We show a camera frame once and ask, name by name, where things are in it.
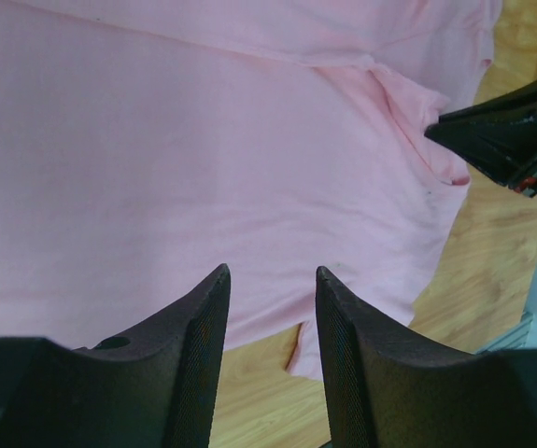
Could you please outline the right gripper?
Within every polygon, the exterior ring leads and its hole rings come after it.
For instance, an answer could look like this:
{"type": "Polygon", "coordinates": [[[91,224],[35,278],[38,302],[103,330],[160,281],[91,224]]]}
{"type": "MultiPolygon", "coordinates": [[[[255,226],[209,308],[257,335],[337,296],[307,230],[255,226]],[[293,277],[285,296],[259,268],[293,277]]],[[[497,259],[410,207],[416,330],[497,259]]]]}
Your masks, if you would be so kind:
{"type": "Polygon", "coordinates": [[[529,198],[537,195],[537,80],[444,114],[425,136],[496,184],[529,198]]]}

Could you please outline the pink t shirt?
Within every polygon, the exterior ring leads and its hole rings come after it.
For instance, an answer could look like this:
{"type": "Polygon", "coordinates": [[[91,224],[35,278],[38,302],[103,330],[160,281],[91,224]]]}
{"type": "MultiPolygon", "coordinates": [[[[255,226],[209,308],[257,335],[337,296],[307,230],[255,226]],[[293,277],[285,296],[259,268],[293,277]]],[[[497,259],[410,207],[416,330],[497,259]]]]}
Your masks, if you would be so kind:
{"type": "Polygon", "coordinates": [[[315,270],[402,324],[470,186],[499,1],[0,1],[0,335],[97,343],[233,276],[225,345],[299,326],[315,270]]]}

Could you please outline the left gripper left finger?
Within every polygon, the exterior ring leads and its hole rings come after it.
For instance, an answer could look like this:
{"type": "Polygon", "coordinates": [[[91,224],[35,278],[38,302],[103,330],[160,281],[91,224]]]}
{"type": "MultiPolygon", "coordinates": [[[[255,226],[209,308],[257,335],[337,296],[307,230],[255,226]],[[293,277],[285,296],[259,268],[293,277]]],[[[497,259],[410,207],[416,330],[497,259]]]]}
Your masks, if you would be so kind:
{"type": "Polygon", "coordinates": [[[94,348],[0,337],[0,447],[206,447],[229,305],[220,265],[94,348]]]}

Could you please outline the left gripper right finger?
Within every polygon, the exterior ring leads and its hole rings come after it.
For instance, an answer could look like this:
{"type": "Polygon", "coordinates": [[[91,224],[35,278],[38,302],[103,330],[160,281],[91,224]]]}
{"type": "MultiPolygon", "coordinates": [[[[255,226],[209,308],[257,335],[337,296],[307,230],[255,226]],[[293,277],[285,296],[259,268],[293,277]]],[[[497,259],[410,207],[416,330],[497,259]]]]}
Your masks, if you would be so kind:
{"type": "Polygon", "coordinates": [[[537,349],[465,353],[316,281],[333,446],[537,447],[537,349]]]}

